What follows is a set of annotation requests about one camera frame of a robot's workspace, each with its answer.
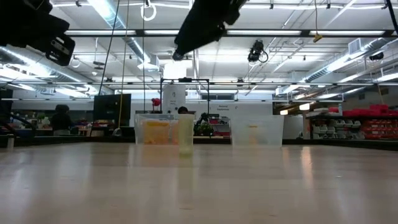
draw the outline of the person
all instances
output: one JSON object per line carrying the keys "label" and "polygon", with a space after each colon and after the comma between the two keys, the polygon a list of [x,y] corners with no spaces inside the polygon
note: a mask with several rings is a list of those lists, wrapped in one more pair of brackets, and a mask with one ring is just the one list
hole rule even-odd
{"label": "person", "polygon": [[186,108],[186,107],[184,107],[184,106],[181,106],[181,107],[178,109],[178,114],[189,114],[188,108]]}
{"label": "person", "polygon": [[68,115],[68,105],[57,105],[55,107],[56,114],[51,118],[51,126],[54,136],[69,135],[72,121]]}

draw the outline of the hanging cable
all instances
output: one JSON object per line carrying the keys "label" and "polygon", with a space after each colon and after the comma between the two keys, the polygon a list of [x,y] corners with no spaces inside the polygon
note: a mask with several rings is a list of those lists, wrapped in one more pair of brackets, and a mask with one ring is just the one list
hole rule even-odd
{"label": "hanging cable", "polygon": [[[105,71],[106,71],[106,66],[107,66],[107,62],[108,62],[108,58],[109,58],[109,53],[111,52],[111,47],[112,47],[112,41],[113,41],[113,34],[114,34],[114,30],[116,28],[116,21],[118,19],[118,13],[119,13],[119,6],[120,6],[120,0],[118,0],[118,6],[116,8],[116,13],[114,16],[114,22],[113,22],[113,27],[112,27],[112,35],[111,35],[111,40],[109,41],[109,47],[108,47],[108,51],[106,53],[106,58],[105,58],[105,65],[104,65],[104,71],[102,73],[102,77],[101,77],[101,84],[99,84],[99,90],[98,90],[98,96],[101,95],[101,90],[102,90],[102,86],[104,83],[104,77],[105,77]],[[94,126],[94,117],[93,117],[93,122],[91,124],[91,131],[90,131],[90,137],[93,134],[93,126]]]}
{"label": "hanging cable", "polygon": [[[129,14],[130,14],[130,6],[127,7],[127,23],[126,23],[126,35],[125,38],[127,38],[127,31],[129,29]],[[122,119],[122,105],[123,105],[123,88],[124,88],[124,71],[126,68],[126,51],[127,51],[127,43],[124,43],[124,57],[123,57],[123,71],[122,71],[122,89],[120,93],[120,108],[119,108],[119,122],[118,122],[118,128],[120,128],[120,122]]]}
{"label": "hanging cable", "polygon": [[394,26],[394,30],[396,30],[396,33],[398,34],[397,19],[396,19],[396,15],[394,13],[394,8],[392,7],[392,4],[391,4],[391,0],[386,0],[386,4],[387,4],[387,7],[388,7],[388,11],[390,12],[392,25]]}
{"label": "hanging cable", "polygon": [[[145,18],[145,11],[142,12],[142,18]],[[145,20],[142,20],[142,28],[145,30]],[[144,38],[142,38],[142,49],[145,49],[145,40]],[[144,85],[144,111],[145,111],[145,99],[146,99],[146,91],[145,91],[145,58],[144,58],[144,54],[142,54],[142,82]]]}
{"label": "hanging cable", "polygon": [[314,0],[315,4],[315,37],[313,38],[313,42],[316,43],[320,39],[322,39],[322,35],[319,35],[318,33],[318,6],[317,6],[317,0]]}

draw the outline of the table surface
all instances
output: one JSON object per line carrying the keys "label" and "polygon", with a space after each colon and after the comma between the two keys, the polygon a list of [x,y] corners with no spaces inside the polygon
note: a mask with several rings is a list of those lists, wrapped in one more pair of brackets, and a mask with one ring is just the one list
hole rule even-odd
{"label": "table surface", "polygon": [[0,154],[0,223],[396,223],[398,154],[80,143]]}

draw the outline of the shelf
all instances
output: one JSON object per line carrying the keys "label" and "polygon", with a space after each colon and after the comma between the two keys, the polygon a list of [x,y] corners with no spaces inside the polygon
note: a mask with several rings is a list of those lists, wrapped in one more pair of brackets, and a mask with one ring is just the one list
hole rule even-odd
{"label": "shelf", "polygon": [[398,116],[311,116],[306,119],[398,119]]}

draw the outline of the black monitor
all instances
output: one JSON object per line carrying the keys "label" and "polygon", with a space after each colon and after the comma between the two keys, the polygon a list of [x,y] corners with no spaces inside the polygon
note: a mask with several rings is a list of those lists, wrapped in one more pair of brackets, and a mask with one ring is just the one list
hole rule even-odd
{"label": "black monitor", "polygon": [[[120,112],[120,95],[103,95],[94,97],[93,119],[118,120]],[[131,94],[123,94],[121,120],[130,120]]]}

